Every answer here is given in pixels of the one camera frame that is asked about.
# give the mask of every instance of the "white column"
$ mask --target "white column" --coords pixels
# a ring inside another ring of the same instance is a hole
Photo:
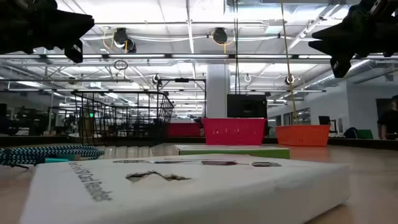
[[[226,95],[229,94],[228,65],[207,65],[207,118],[226,118]]]

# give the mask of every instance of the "yellow cable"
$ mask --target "yellow cable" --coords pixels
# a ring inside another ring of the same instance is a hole
[[[296,102],[294,100],[294,94],[293,94],[293,78],[292,74],[290,73],[290,63],[289,63],[289,53],[287,49],[287,39],[286,39],[286,26],[285,26],[285,14],[284,14],[284,3],[283,0],[280,0],[280,8],[282,9],[282,25],[284,28],[284,35],[285,35],[285,53],[286,53],[286,61],[287,61],[287,73],[288,73],[288,79],[290,83],[290,94],[293,99],[293,124],[298,124],[297,120],[297,110],[296,110]]]
[[[105,46],[107,49],[111,49],[111,48],[113,47],[114,32],[113,32],[113,34],[112,34],[112,44],[111,44],[111,46],[109,47],[109,46],[107,46],[107,45],[105,44],[106,31],[107,31],[107,29],[106,29],[105,32],[104,32],[104,39],[103,39],[102,41],[103,41],[103,43],[104,43],[104,46]]]

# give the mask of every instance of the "red basket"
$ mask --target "red basket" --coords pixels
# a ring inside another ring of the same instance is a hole
[[[200,123],[170,123],[169,136],[200,136]]]
[[[276,127],[278,143],[286,146],[326,146],[330,125],[288,125]]]
[[[266,119],[205,118],[206,144],[259,146],[264,139]]]

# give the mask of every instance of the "desk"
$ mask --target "desk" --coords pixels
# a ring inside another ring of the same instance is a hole
[[[398,220],[398,152],[357,147],[290,147],[292,159],[335,162],[351,167],[351,198],[307,224],[393,224]],[[173,145],[149,149],[104,148],[106,158],[177,155]],[[2,223],[17,223],[34,168],[0,167],[0,216]]]

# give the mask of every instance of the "braided cable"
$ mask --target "braided cable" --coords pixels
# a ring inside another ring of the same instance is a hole
[[[44,146],[0,148],[0,165],[42,163],[45,158],[80,155],[82,160],[94,160],[104,154],[94,146]]]

